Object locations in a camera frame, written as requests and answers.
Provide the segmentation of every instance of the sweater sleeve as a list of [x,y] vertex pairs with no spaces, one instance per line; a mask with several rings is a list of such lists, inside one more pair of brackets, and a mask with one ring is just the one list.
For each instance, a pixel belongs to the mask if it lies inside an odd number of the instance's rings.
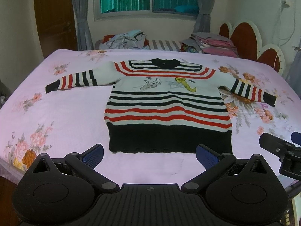
[[264,102],[275,107],[276,96],[271,95],[252,84],[244,83],[228,73],[216,71],[209,79],[216,87],[224,86],[232,93],[245,97],[251,101]]
[[114,62],[103,63],[96,69],[64,76],[45,87],[46,93],[81,86],[102,86],[119,81],[124,75],[118,72]]

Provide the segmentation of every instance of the window frame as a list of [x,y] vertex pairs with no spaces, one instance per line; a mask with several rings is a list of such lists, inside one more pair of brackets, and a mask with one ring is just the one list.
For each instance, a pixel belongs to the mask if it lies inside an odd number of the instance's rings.
[[111,17],[149,17],[149,18],[168,18],[168,19],[183,19],[183,20],[196,20],[195,15],[189,13],[177,13],[172,11],[154,11],[153,10],[154,0],[150,0],[150,10],[139,10],[139,11],[121,11],[121,12],[100,12],[100,0],[93,0],[94,10],[94,21],[107,19]]

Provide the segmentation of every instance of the red stripe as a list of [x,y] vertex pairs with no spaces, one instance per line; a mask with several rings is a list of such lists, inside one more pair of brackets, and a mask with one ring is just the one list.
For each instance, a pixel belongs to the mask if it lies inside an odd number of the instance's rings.
[[73,77],[72,77],[72,75],[69,75],[69,84],[68,84],[68,88],[72,88],[72,82],[73,82]]
[[232,126],[231,123],[229,124],[221,124],[221,123],[216,123],[216,122],[211,122],[211,121],[202,121],[193,117],[189,117],[186,115],[171,115],[168,117],[161,117],[161,116],[134,116],[134,115],[125,115],[125,116],[120,116],[120,117],[104,117],[105,120],[109,120],[111,122],[114,121],[128,121],[128,120],[159,120],[159,121],[172,121],[172,120],[186,120],[186,121],[193,121],[199,124],[204,124],[207,126],[213,126],[213,127],[220,127],[220,128],[229,128]]
[[259,90],[258,90],[258,101],[259,101],[259,102],[261,102],[261,92],[262,92],[262,90],[259,89]]
[[214,74],[214,72],[215,72],[215,70],[213,69],[213,70],[211,71],[211,73],[210,73],[208,76],[204,76],[204,77],[182,76],[182,75],[157,75],[157,74],[145,74],[145,75],[143,75],[143,74],[128,74],[128,73],[126,73],[126,72],[123,72],[123,71],[119,68],[119,66],[118,66],[117,63],[115,63],[115,67],[116,67],[116,69],[117,69],[118,72],[120,72],[120,73],[122,73],[122,74],[124,74],[124,75],[126,75],[126,76],[149,76],[149,77],[152,77],[152,76],[153,76],[153,77],[154,77],[154,76],[161,76],[161,77],[174,77],[174,78],[177,78],[177,77],[186,77],[186,78],[191,78],[191,79],[209,79],[210,77],[213,76],[213,74]]
[[198,113],[190,110],[186,110],[183,107],[180,106],[175,106],[169,109],[164,109],[164,110],[156,110],[156,109],[139,109],[139,108],[133,108],[133,109],[127,109],[127,110],[113,110],[113,109],[106,109],[105,113],[110,113],[110,114],[123,114],[126,112],[137,112],[137,113],[160,113],[160,114],[166,114],[170,113],[172,111],[184,111],[187,114],[190,115],[195,115],[203,118],[208,118],[208,119],[218,119],[218,120],[223,120],[223,121],[228,121],[230,120],[230,117],[227,116],[219,116],[219,115],[208,115],[208,114],[203,114],[203,113]]
[[214,72],[215,72],[216,70],[211,70],[211,72],[210,72],[210,74],[208,75],[208,76],[205,76],[205,77],[202,77],[201,79],[209,79],[210,77],[212,77],[213,76],[213,74],[214,74]]
[[66,77],[64,76],[62,79],[63,79],[63,84],[62,84],[61,89],[64,90],[65,86],[66,86]]
[[251,101],[255,101],[255,92],[256,92],[257,87],[253,87],[253,92],[252,92],[252,98]]
[[196,76],[202,76],[204,74],[206,74],[208,71],[209,71],[209,68],[205,68],[205,70],[201,73],[188,73],[188,72],[175,72],[175,71],[152,71],[152,70],[131,70],[129,69],[126,65],[125,65],[125,62],[122,61],[120,62],[121,63],[121,66],[123,67],[124,70],[128,71],[128,72],[131,72],[131,73],[135,73],[135,72],[142,72],[142,73],[173,73],[173,74],[186,74],[186,75],[196,75]]

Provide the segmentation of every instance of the striped sweater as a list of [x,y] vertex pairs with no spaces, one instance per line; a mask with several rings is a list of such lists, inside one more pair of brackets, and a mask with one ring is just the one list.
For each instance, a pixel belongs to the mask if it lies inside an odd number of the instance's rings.
[[274,106],[276,97],[233,76],[178,60],[104,63],[64,76],[46,93],[113,83],[104,119],[112,152],[195,153],[202,143],[232,153],[232,124],[219,87]]

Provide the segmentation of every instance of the electrical outlet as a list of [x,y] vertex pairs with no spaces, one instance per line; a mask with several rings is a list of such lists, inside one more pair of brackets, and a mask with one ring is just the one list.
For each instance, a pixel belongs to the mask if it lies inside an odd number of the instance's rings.
[[289,0],[281,0],[281,6],[284,8],[290,7],[290,1]]

